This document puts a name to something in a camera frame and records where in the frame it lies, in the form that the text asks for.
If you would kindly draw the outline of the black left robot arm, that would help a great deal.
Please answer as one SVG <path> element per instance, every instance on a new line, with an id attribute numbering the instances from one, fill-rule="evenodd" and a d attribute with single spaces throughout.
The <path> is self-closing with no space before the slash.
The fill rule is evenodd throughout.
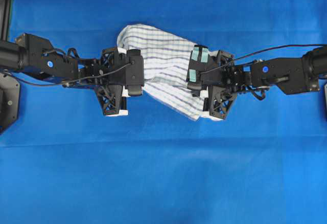
<path id="1" fill-rule="evenodd" d="M 1 40 L 1 77 L 23 73 L 43 87 L 92 89 L 104 116 L 128 115 L 128 85 L 123 76 L 132 62 L 124 49 L 104 51 L 99 59 L 80 58 L 75 48 L 64 51 L 48 39 L 23 34 L 15 42 Z"/>

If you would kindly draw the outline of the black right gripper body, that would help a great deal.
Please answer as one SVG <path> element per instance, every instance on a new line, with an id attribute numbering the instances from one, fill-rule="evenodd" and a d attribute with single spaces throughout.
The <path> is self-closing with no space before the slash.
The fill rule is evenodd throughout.
<path id="1" fill-rule="evenodd" d="M 245 71 L 245 68 L 250 65 L 251 62 L 212 71 L 212 77 L 214 77 L 215 80 L 213 85 L 227 88 L 231 93 L 247 93 L 248 83 L 246 78 L 249 77 L 249 74 Z"/>

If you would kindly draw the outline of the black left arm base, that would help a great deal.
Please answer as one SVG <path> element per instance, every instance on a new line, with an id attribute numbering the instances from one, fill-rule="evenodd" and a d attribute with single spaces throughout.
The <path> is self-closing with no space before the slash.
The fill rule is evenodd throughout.
<path id="1" fill-rule="evenodd" d="M 8 74 L 1 73 L 1 134 L 18 119 L 20 84 Z"/>

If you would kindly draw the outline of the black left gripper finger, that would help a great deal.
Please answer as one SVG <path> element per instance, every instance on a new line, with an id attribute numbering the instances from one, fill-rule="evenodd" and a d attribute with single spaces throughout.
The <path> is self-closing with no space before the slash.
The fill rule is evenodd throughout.
<path id="1" fill-rule="evenodd" d="M 101 64 L 116 64 L 126 53 L 127 51 L 123 48 L 106 48 L 102 51 Z"/>
<path id="2" fill-rule="evenodd" d="M 96 88 L 96 96 L 104 116 L 128 115 L 127 98 L 123 94 L 124 87 L 121 85 L 105 85 Z"/>

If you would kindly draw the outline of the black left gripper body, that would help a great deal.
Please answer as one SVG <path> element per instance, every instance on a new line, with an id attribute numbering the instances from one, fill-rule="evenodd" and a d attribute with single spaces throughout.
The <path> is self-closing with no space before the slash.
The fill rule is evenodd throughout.
<path id="1" fill-rule="evenodd" d="M 101 57 L 99 59 L 85 59 L 78 57 L 78 64 L 83 66 L 79 69 L 80 81 L 78 81 L 78 88 L 82 89 L 93 89 L 97 86 L 116 85 L 110 80 L 109 76 L 127 66 L 126 64 L 118 69 L 114 69 L 113 64 L 101 64 Z"/>

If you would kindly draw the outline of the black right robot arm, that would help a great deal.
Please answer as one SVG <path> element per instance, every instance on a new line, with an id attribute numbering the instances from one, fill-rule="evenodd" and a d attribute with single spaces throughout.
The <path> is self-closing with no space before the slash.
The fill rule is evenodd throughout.
<path id="1" fill-rule="evenodd" d="M 254 60 L 236 65 L 236 59 L 218 52 L 214 66 L 200 71 L 205 90 L 202 117 L 226 119 L 238 95 L 252 94 L 264 100 L 266 92 L 277 86 L 284 94 L 317 92 L 319 80 L 326 78 L 326 45 L 315 44 L 301 57 Z"/>

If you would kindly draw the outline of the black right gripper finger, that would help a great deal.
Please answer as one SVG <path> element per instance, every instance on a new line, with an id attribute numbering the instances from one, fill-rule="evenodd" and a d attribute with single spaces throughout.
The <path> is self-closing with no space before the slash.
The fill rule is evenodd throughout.
<path id="1" fill-rule="evenodd" d="M 200 97 L 204 99 L 203 110 L 200 117 L 213 121 L 225 120 L 230 108 L 237 98 L 237 94 L 219 86 L 208 86 L 200 91 Z"/>
<path id="2" fill-rule="evenodd" d="M 209 52 L 208 57 L 209 68 L 226 68 L 233 66 L 233 54 L 223 50 Z"/>

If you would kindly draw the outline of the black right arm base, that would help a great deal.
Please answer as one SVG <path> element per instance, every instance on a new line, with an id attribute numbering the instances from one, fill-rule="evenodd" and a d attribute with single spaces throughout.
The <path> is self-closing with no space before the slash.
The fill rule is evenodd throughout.
<path id="1" fill-rule="evenodd" d="M 325 117 L 327 117 L 327 83 L 325 83 L 324 87 L 324 108 L 325 108 Z"/>

